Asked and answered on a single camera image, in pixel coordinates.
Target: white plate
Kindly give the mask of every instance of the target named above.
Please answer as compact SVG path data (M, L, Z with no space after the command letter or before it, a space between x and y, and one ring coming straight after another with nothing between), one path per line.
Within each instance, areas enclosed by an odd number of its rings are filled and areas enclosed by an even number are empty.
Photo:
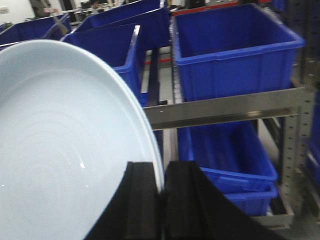
M81 240L128 161L158 147L136 98L111 67L67 43L0 52L0 239Z

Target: gray floor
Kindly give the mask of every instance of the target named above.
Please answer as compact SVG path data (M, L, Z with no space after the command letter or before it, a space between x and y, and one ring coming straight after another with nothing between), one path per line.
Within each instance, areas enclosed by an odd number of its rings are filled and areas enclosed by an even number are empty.
M144 75L142 90L148 88L148 71ZM172 99L171 92L171 69L164 67L159 72L160 79L160 100ZM278 149L268 133L265 125L259 121L259 138L268 152L272 162L278 162ZM291 229L277 230L276 233L287 238L288 240L320 240L320 226L316 224L315 219L307 207L303 208L302 215L296 217Z

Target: stacked blue bins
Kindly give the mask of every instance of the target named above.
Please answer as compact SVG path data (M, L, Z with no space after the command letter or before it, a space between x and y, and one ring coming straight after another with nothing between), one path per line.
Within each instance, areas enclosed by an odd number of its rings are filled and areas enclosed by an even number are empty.
M59 15L58 19L61 19L63 24L71 31L68 15ZM33 40L33 39L52 39L60 40L61 35L57 36L56 22L53 17L45 17L32 21L21 22L15 24L5 31L0 33L0 51L17 44L22 41Z
M169 45L169 12L165 0L139 0L87 17L74 32L104 25L138 24L145 50Z
M283 13L287 10L287 4L287 0L272 0L274 8Z
M289 88L304 45L256 4L175 16L173 34L186 101Z
M83 48L110 65L139 99L146 52L140 26L128 24L70 33L62 41Z
M225 196L250 216L265 215L278 178L250 121L180 128L179 159L196 161Z
M320 186L320 92L317 93L313 112L313 122L310 138L310 152L308 155L308 167Z

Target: metal shelf beam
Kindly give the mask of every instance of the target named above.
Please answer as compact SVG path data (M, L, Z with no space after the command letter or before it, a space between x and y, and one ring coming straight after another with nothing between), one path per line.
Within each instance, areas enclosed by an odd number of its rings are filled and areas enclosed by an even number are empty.
M154 130L298 114L305 87L145 107Z

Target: metal shelf rack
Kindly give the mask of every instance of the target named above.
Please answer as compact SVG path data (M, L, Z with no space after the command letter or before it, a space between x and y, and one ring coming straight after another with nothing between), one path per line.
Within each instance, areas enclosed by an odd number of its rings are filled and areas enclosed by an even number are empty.
M163 130L164 167L179 160L177 128L264 119L279 148L279 197L272 200L272 214L253 218L270 229L290 228L303 205L301 168L306 164L314 89L296 84L283 90L182 102L179 74L174 65L171 69L173 98L166 105L144 108L152 129Z

